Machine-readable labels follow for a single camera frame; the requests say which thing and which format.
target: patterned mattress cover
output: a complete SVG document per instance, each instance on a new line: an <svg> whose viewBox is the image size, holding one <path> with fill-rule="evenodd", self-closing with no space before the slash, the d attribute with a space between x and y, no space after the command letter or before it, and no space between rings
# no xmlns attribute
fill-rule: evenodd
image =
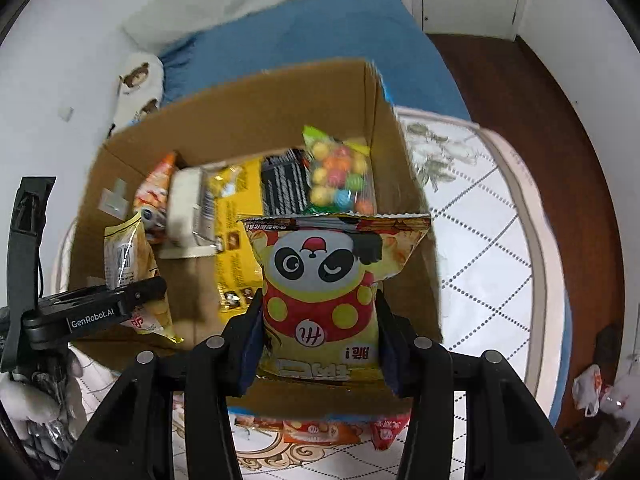
<svg viewBox="0 0 640 480"><path fill-rule="evenodd" d="M548 414L558 380L564 280L538 189L515 150L498 134L466 121L396 107L416 178L433 215L443 345L479 356L500 351ZM74 227L60 246L52 292L66 289ZM84 367L83 402L93 413L117 376L76 350ZM455 395L451 477L464 478L466 409ZM282 430L234 425L243 475L280 478L388 479L398 471L406 428L376 451L367 424L359 443L292 444ZM174 398L175 477L186 479L184 403Z"/></svg>

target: white wall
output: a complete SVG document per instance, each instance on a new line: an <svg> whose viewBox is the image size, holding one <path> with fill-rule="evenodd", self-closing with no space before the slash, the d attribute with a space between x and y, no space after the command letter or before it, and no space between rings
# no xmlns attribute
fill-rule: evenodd
<svg viewBox="0 0 640 480"><path fill-rule="evenodd" d="M606 0L527 0L518 33L571 101L607 179L625 269L626 373L640 301L640 54Z"/></svg>
<svg viewBox="0 0 640 480"><path fill-rule="evenodd" d="M31 0L0 46L0 306L6 304L5 247L20 178L58 178L41 248L48 284L57 245L111 124L115 77L134 50L117 26L148 1ZM57 117L61 106L75 110L68 123Z"/></svg>

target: cardboard box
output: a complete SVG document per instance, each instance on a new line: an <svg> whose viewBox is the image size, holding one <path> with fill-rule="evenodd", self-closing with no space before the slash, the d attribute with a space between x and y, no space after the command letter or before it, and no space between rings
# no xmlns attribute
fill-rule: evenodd
<svg viewBox="0 0 640 480"><path fill-rule="evenodd" d="M299 145L304 124L341 140L364 137L371 147L380 213L425 211L424 195L375 70L356 59L295 66L201 92L109 139L94 161L79 211L70 288L104 276L104 228L120 220L99 210L98 203L117 179L126 182L125 198L131 202L146 175L171 150L189 166L268 153ZM222 331L213 258L157 261L168 285L175 329L184 342L174 345L162 336L116 326L76 342L81 351L122 370L143 349L160 355L190 350ZM428 275L434 261L433 243L425 238L402 272L384 282L384 291L392 310L408 317L417 333L441 341ZM256 379L242 399L229 399L229 405L284 418L396 414L409 407L382 382L327 386L276 379Z"/></svg>

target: wooden floor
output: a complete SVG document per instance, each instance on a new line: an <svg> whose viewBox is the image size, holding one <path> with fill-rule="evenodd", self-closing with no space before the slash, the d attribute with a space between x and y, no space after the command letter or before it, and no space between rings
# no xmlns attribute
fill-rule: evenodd
<svg viewBox="0 0 640 480"><path fill-rule="evenodd" d="M623 322L622 250L609 190L574 109L522 40L431 39L471 118L500 133L529 167L558 240L574 317L569 379L556 426L561 433L582 419L571 384L593 362L596 334ZM614 373L613 367L604 369L605 382Z"/></svg>

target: candy bag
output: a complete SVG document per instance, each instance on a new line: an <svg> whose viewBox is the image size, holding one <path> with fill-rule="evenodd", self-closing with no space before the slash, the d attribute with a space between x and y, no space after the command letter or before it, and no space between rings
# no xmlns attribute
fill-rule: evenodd
<svg viewBox="0 0 640 480"><path fill-rule="evenodd" d="M340 142L305 126L306 157L313 187L305 213L376 212L369 147Z"/></svg>
<svg viewBox="0 0 640 480"><path fill-rule="evenodd" d="M378 282L400 272L428 214L244 218L262 266L266 352L283 377L376 380Z"/></svg>
<svg viewBox="0 0 640 480"><path fill-rule="evenodd" d="M150 244L164 240L169 180L174 171L175 152L171 152L149 173L133 197L133 211L140 213Z"/></svg>
<svg viewBox="0 0 640 480"><path fill-rule="evenodd" d="M410 414L392 416L388 418L380 418L369 423L371 428L371 441L373 447L377 451L389 449L393 444L396 436L402 431L402 428L409 422Z"/></svg>
<svg viewBox="0 0 640 480"><path fill-rule="evenodd" d="M104 276L108 288L159 275L139 212L123 224L104 229ZM182 342L182 338L175 334L166 294L162 300L147 301L137 306L131 319L122 325L132 327L139 334L153 332L174 343Z"/></svg>
<svg viewBox="0 0 640 480"><path fill-rule="evenodd" d="M358 444L360 438L351 426L343 422L283 421L283 441L288 444L316 444L337 446L338 444Z"/></svg>
<svg viewBox="0 0 640 480"><path fill-rule="evenodd" d="M216 282L222 310L246 309L262 285L262 271L238 215L262 214L262 159L229 166L209 178L214 198Z"/></svg>

